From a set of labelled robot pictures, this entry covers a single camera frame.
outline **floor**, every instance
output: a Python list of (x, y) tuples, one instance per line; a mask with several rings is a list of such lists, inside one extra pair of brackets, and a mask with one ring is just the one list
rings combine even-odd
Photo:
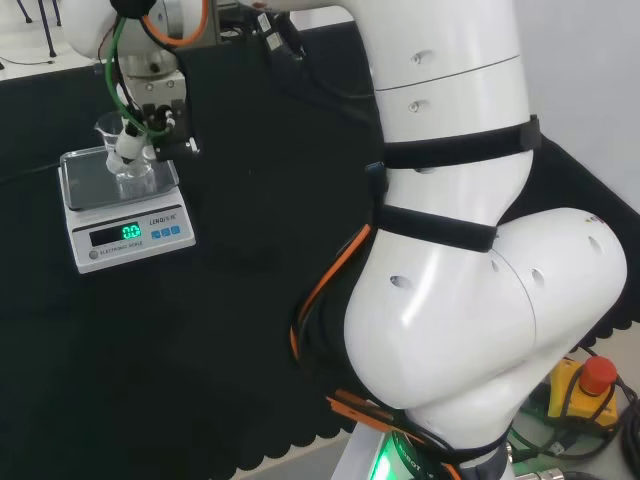
[[(63, 1), (58, 0), (58, 4), (61, 5)], [(65, 41), (62, 28), (56, 25), (52, 1), (44, 0), (54, 50), (58, 54), (57, 57), (50, 58), (37, 0), (22, 0), (22, 3), (33, 23), (25, 22), (17, 0), (0, 0), (0, 62), (5, 67), (0, 70), (0, 81), (85, 67), (94, 63), (77, 54)], [(34, 63), (49, 60), (54, 63), (15, 65), (10, 62)]]

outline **red button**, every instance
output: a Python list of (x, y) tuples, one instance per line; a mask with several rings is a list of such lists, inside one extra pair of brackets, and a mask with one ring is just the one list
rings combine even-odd
[(580, 386), (592, 395), (602, 395), (618, 378), (616, 366), (604, 357), (591, 357), (584, 364)]

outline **glass beaker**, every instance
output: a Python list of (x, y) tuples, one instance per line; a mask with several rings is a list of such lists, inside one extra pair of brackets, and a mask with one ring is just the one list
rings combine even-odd
[(104, 114), (98, 119), (94, 128), (102, 136), (102, 141), (104, 142), (107, 152), (113, 152), (116, 148), (118, 136), (124, 128), (120, 112)]
[[(124, 122), (119, 112), (107, 113), (96, 122), (95, 129), (102, 135), (107, 153), (115, 153), (116, 143), (123, 128)], [(142, 153), (129, 164), (123, 162), (119, 171), (111, 171), (116, 178), (118, 194), (122, 200), (144, 198), (157, 193), (152, 162)]]

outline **orange cable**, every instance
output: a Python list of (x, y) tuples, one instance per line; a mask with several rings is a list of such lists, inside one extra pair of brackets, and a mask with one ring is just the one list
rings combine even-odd
[[(309, 297), (304, 302), (304, 305), (300, 309), (300, 316), (298, 317), (298, 323), (301, 322), (305, 315), (307, 314), (307, 310), (309, 306), (316, 299), (320, 291), (324, 288), (324, 286), (331, 280), (331, 278), (342, 268), (342, 266), (346, 263), (347, 260), (353, 255), (358, 248), (364, 243), (369, 234), (371, 233), (371, 227), (369, 225), (365, 225), (356, 238), (354, 238), (353, 242), (349, 244), (349, 246), (345, 249), (344, 252), (338, 257), (338, 259), (334, 262), (333, 265), (329, 268), (327, 273), (325, 273), (318, 284), (314, 287), (313, 291), (309, 294)], [(293, 350), (293, 355), (295, 358), (298, 358), (298, 339), (296, 334), (293, 331), (293, 328), (289, 331), (289, 341), (291, 342), (291, 349)]]
[[(320, 291), (329, 282), (329, 280), (331, 280), (331, 278), (342, 268), (342, 266), (347, 262), (347, 260), (349, 260), (349, 258), (351, 258), (351, 256), (360, 248), (360, 246), (364, 243), (364, 241), (367, 239), (370, 233), (371, 233), (371, 227), (369, 225), (365, 225), (360, 231), (360, 233), (358, 233), (358, 236), (353, 240), (353, 242), (349, 244), (349, 246), (345, 249), (345, 251), (338, 257), (338, 259), (333, 263), (333, 265), (331, 265), (329, 270), (327, 270), (327, 272), (322, 276), (322, 278), (320, 279), (318, 284), (314, 287), (314, 289), (312, 290), (307, 300), (304, 302), (304, 305), (300, 310), (298, 322), (301, 322), (304, 319), (305, 315), (307, 314), (307, 310), (309, 309), (309, 306), (316, 299)], [(293, 331), (293, 328), (289, 331), (289, 339), (291, 341), (291, 348), (293, 349), (293, 353), (297, 359), (298, 358), (298, 339)], [(337, 391), (336, 393), (341, 393), (342, 395), (345, 395), (348, 398), (351, 398), (352, 400), (356, 400), (356, 403), (357, 401), (366, 403), (365, 400), (362, 400), (359, 397), (356, 397), (355, 395), (350, 394), (348, 392)], [(365, 423), (370, 427), (376, 430), (379, 430), (381, 432), (388, 432), (390, 430), (394, 430), (396, 432), (404, 433), (405, 435), (410, 436), (414, 440), (417, 440), (418, 442), (424, 444), (423, 439), (416, 437), (415, 435), (412, 435), (409, 432), (405, 432), (400, 428), (394, 427), (390, 424), (383, 423), (380, 419), (372, 417), (371, 415), (367, 415), (366, 413), (363, 413), (363, 412), (358, 412), (352, 409), (351, 407), (340, 402), (340, 399), (337, 397), (338, 396), (336, 396), (336, 398), (327, 397), (327, 400), (331, 404), (331, 409), (335, 413), (342, 415), (344, 417), (350, 418), (352, 420), (355, 420), (357, 422)], [(384, 411), (381, 411), (381, 413), (383, 415), (384, 414), (388, 415), (388, 413)], [(462, 480), (460, 478), (460, 474), (453, 467), (453, 465), (449, 465), (449, 464), (443, 464), (443, 465), (451, 475), (452, 480)]]
[(204, 30), (207, 26), (207, 21), (209, 20), (209, 0), (202, 0), (202, 16), (200, 17), (200, 25), (195, 32), (191, 34), (188, 38), (176, 39), (171, 38), (160, 30), (156, 28), (156, 26), (151, 22), (151, 19), (148, 15), (145, 15), (142, 18), (142, 21), (147, 26), (149, 31), (156, 37), (157, 40), (162, 43), (166, 43), (167, 45), (171, 45), (174, 47), (186, 47), (187, 45), (191, 45), (194, 43), (200, 36), (204, 33)]
[(460, 474), (453, 467), (453, 465), (449, 465), (448, 463), (444, 463), (443, 465), (444, 465), (444, 468), (447, 469), (447, 471), (449, 472), (449, 475), (451, 475), (451, 478), (453, 478), (453, 480), (461, 480), (460, 479)]

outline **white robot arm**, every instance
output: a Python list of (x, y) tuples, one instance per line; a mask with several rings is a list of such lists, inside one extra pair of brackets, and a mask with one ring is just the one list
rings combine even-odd
[[(203, 18), (207, 18), (208, 2), (201, 0), (165, 0), (155, 3), (149, 11), (150, 22), (162, 35), (182, 38), (200, 30)], [(109, 0), (91, 2), (69, 1), (62, 5), (65, 36), (78, 53), (89, 58), (106, 58), (114, 32), (117, 30), (117, 13)], [(156, 147), (155, 155), (165, 160), (168, 155), (184, 150), (197, 153), (197, 145), (191, 137), (187, 86), (175, 55), (145, 33), (140, 22), (126, 22), (118, 42), (118, 57), (124, 83), (118, 85), (118, 94), (124, 103), (124, 89), (133, 97), (136, 110), (153, 117), (169, 110), (171, 135), (149, 139), (140, 129), (132, 128), (130, 121), (118, 138), (115, 152), (109, 155), (107, 166), (112, 173), (134, 166), (142, 156), (143, 147), (150, 141)]]
[[(532, 151), (431, 167), (420, 151), (530, 121), (513, 0), (241, 2), (271, 11), (346, 8), (367, 51), (386, 148), (409, 151), (415, 164), (388, 170), (385, 204), (497, 225), (527, 181)], [(159, 1), (154, 14), (169, 3)], [(199, 11), (199, 0), (179, 3)], [(71, 44), (95, 55), (115, 15), (108, 0), (64, 6)], [(71, 20), (78, 8), (86, 17)], [(87, 28), (90, 16), (99, 28)], [(131, 54), (153, 50), (141, 31), (128, 33)], [(349, 360), (370, 392), (420, 427), (456, 449), (482, 447), (503, 435), (529, 392), (614, 304), (626, 272), (613, 232), (573, 209), (501, 226), (486, 252), (381, 229), (347, 309)], [(494, 473), (513, 477), (509, 466)]]

